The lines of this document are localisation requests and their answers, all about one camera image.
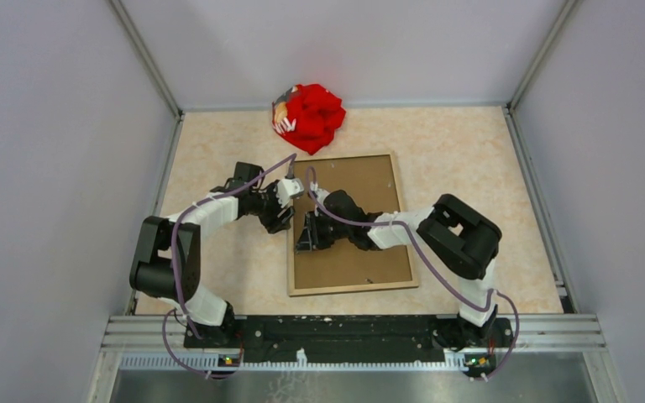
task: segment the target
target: cable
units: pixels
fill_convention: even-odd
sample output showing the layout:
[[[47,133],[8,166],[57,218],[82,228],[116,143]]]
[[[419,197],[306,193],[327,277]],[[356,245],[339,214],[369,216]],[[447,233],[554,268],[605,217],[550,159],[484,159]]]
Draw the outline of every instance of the cable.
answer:
[[[508,357],[511,356],[511,353],[512,353],[513,349],[516,347],[516,343],[518,341],[518,334],[520,334],[520,332],[521,332],[521,317],[520,317],[520,314],[518,314],[518,308],[516,308],[516,304],[513,303],[513,300],[509,296],[501,293],[500,291],[496,290],[496,294],[500,298],[503,298],[504,300],[508,301],[508,303],[511,305],[511,309],[513,310],[513,316],[516,319],[516,334],[513,335],[513,340],[511,341],[511,346],[508,348],[508,351],[506,352],[506,355],[503,356],[501,361],[496,366],[496,369],[493,369],[490,372],[490,374],[486,375],[485,378],[483,378],[483,377],[481,377],[481,378],[472,378],[474,380],[484,380],[484,381],[488,382],[491,378],[495,377],[498,374],[498,372],[501,370],[501,368],[503,368],[506,365],[506,362],[508,361]]]
[[[172,309],[172,310],[168,311],[165,314],[164,321],[162,321],[162,341],[164,341],[165,348],[167,350],[167,353],[171,357],[171,359],[173,359],[174,362],[179,364],[179,366],[181,366],[183,369],[186,369],[187,371],[193,372],[194,374],[199,374],[199,375],[203,376],[206,379],[209,379],[209,378],[211,378],[211,379],[226,379],[229,376],[231,376],[231,375],[217,375],[217,374],[212,374],[212,371],[202,371],[200,369],[196,369],[196,368],[194,368],[192,366],[187,365],[184,361],[182,361],[182,360],[180,360],[180,359],[178,359],[176,357],[176,355],[174,354],[174,351],[172,351],[171,346],[169,345],[169,342],[166,339],[166,321],[167,321],[167,319],[169,319],[169,316],[171,316],[172,314],[175,314],[175,312],[176,312],[176,309]]]
[[[479,311],[479,312],[487,312],[490,310],[491,306],[491,299],[493,297],[493,293],[495,292],[500,298],[503,298],[504,300],[508,301],[509,304],[511,304],[511,309],[513,310],[513,316],[516,319],[516,334],[513,335],[513,340],[511,342],[511,346],[508,348],[508,352],[506,355],[503,356],[503,359],[501,360],[500,363],[498,363],[498,366],[496,369],[494,369],[490,374],[484,374],[484,377],[482,378],[476,378],[476,379],[482,379],[485,380],[486,382],[490,380],[493,376],[495,376],[498,373],[498,370],[503,368],[504,365],[506,365],[506,361],[508,360],[508,357],[511,355],[511,352],[513,351],[514,347],[516,346],[516,342],[518,340],[518,333],[520,332],[520,326],[521,326],[521,321],[520,321],[520,316],[518,314],[518,310],[516,308],[516,304],[513,303],[510,297],[506,296],[505,294],[501,294],[498,290],[496,289],[489,289],[488,294],[486,296],[485,300],[485,307],[481,307],[476,305],[475,303],[469,301],[466,299],[464,296],[461,295],[458,291],[456,291],[446,279],[443,278],[443,276],[436,270],[436,268],[433,267],[432,263],[429,261],[427,256],[424,254],[422,251],[422,248],[419,246],[419,243],[415,239],[412,229],[409,228],[409,225],[406,224],[406,222],[403,221],[391,221],[391,222],[356,222],[356,221],[351,221],[342,217],[339,217],[332,212],[330,212],[318,199],[315,197],[314,192],[312,191],[312,184],[316,183],[317,184],[317,173],[315,172],[315,168],[312,166],[308,166],[307,169],[305,169],[305,182],[307,184],[307,193],[310,196],[310,198],[315,202],[317,208],[319,208],[322,212],[328,215],[328,217],[331,217],[334,220],[337,220],[343,224],[348,224],[352,225],[355,227],[384,227],[388,225],[400,225],[404,228],[406,231],[406,235],[409,237],[410,241],[412,242],[412,246],[414,247],[414,250],[417,251],[417,254],[419,257],[422,259],[422,262],[427,266],[429,271],[432,272],[434,277],[437,278],[437,280],[443,285],[448,292],[450,292],[453,296],[455,296],[459,301],[462,303],[466,304],[467,306],[470,306],[472,309]]]
[[[293,164],[293,161],[296,160],[297,154],[293,153],[285,157],[283,160],[278,162],[277,164],[271,166],[269,169],[261,172],[258,176],[256,176],[254,179],[246,182],[243,186],[238,187],[236,189],[233,189],[232,191],[227,191],[226,193],[222,193],[220,195],[216,195],[213,197],[207,197],[206,199],[197,201],[193,205],[189,206],[186,210],[184,210],[179,217],[176,219],[176,222],[174,223],[174,227],[171,230],[171,250],[176,250],[176,240],[177,240],[177,234],[179,233],[179,226],[181,225],[181,221],[186,217],[190,212],[193,212],[197,208],[203,206],[204,204],[211,202],[212,200],[217,200],[217,199],[223,199],[224,197],[229,197],[229,196],[234,196],[239,194],[242,191],[245,191],[246,189],[250,188],[251,186],[257,184],[259,181],[262,181],[266,175],[269,173],[273,172],[274,170],[277,170],[279,167],[283,166],[286,162]],[[189,311],[186,309],[185,306],[185,301],[184,301],[184,291],[181,289],[181,265],[179,262],[179,256],[178,254],[171,254],[171,268],[174,270],[174,284],[176,288],[176,300],[179,302],[179,307],[181,308],[181,311],[186,315],[186,322],[189,324],[189,328],[191,329],[191,332],[194,333],[194,336],[198,338],[199,340],[202,340],[202,336],[199,334],[197,331],[197,327],[194,326],[194,322],[191,320],[191,318],[187,315]]]
[[[492,356],[496,352],[496,341],[494,338],[488,339],[488,356]]]

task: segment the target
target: red cloth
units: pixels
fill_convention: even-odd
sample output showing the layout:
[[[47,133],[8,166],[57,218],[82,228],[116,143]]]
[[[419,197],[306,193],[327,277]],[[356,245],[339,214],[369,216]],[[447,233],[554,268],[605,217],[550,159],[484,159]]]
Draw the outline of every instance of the red cloth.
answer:
[[[295,129],[280,136],[290,144],[313,155],[335,138],[335,130],[343,124],[345,110],[342,99],[320,84],[298,85],[286,103],[288,121],[295,120]]]

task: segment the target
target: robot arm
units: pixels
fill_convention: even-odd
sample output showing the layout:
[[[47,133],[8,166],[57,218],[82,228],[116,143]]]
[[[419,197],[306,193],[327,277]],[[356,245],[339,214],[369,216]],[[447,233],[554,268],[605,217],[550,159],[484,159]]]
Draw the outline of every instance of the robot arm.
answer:
[[[207,195],[211,201],[198,206],[182,220],[177,234],[178,260],[181,267],[181,286],[185,308],[191,319],[207,327],[225,327],[227,317],[233,320],[233,308],[222,298],[200,284],[201,241],[212,236],[221,226],[245,215],[255,215],[268,233],[277,233],[290,227],[294,215],[291,200],[305,191],[299,179],[288,175],[261,188],[263,179],[233,196],[224,193],[244,186],[263,169],[257,165],[238,162],[233,177],[224,186],[218,186]],[[408,245],[404,228],[386,225],[392,221],[406,223],[431,250],[460,277],[460,292],[471,302],[483,306],[487,291],[492,287],[494,259],[498,253],[501,230],[476,210],[452,195],[443,195],[431,207],[415,212],[364,212],[345,191],[328,192],[313,184],[316,198],[333,214],[356,222],[377,223],[376,226],[358,227],[341,223],[316,208],[305,216],[302,235],[296,251],[326,249],[336,240],[347,238],[363,250],[388,249]],[[159,256],[170,248],[174,224],[181,213],[165,218],[148,217],[144,220],[130,272],[130,285],[154,298],[167,301],[176,308],[174,273],[171,260]],[[461,226],[459,234],[451,228]],[[474,327],[483,328],[495,313],[478,312],[462,304],[459,315]]]
[[[296,251],[326,249],[347,238],[362,250],[381,250],[412,243],[405,228],[387,225],[404,222],[459,277],[460,293],[478,306],[485,304],[493,286],[495,257],[501,230],[456,196],[442,195],[431,207],[413,212],[366,213],[345,191],[328,192],[313,188],[317,201],[332,214],[355,222],[376,223],[373,227],[352,226],[335,220],[316,207],[305,216]],[[461,226],[460,233],[451,228]],[[483,327],[494,315],[495,304],[479,312],[461,304],[459,315],[476,327]]]
[[[299,179],[286,177],[271,182],[265,188],[260,187],[261,179],[257,186],[251,186],[235,196],[220,197],[242,187],[262,172],[258,165],[238,162],[233,177],[224,186],[215,187],[207,194],[206,198],[211,201],[198,206],[181,220],[177,234],[181,285],[186,310],[195,323],[219,327],[228,311],[228,303],[199,281],[201,242],[220,227],[246,215],[257,216],[268,233],[277,233],[291,226],[290,220],[294,214],[291,200],[304,192]],[[129,278],[135,290],[166,301],[177,309],[181,309],[181,306],[176,298],[171,260],[159,256],[159,251],[170,248],[174,224],[182,213],[144,220]]]

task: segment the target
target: floor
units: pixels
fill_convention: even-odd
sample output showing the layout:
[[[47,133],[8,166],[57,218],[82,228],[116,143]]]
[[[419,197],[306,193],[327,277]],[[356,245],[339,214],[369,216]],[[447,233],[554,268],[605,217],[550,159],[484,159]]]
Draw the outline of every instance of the floor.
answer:
[[[453,193],[503,232],[496,288],[522,313],[561,313],[552,271],[500,107],[409,107],[348,110],[335,140],[314,157],[279,138],[270,111],[188,113],[161,215],[179,212],[223,185],[236,161],[264,168],[298,152],[299,159],[391,150],[409,210]],[[283,176],[284,172],[272,176]],[[420,285],[327,296],[289,297],[286,235],[269,235],[255,217],[221,228],[202,245],[202,282],[237,314],[426,314],[456,312],[459,303],[415,256]],[[438,268],[458,281],[440,261]],[[170,307],[141,296],[138,314]],[[501,312],[510,312],[504,301]]]

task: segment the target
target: gray wall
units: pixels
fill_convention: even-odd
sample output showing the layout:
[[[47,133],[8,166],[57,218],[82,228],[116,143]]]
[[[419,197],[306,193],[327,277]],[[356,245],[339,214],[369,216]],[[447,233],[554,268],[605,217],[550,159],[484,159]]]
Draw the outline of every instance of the gray wall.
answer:
[[[500,104],[563,2],[124,3],[183,108],[239,108],[311,81],[348,105]]]
[[[0,402],[85,398],[171,129],[104,1],[0,2]]]
[[[645,401],[645,2],[584,2],[520,124],[579,305]]]

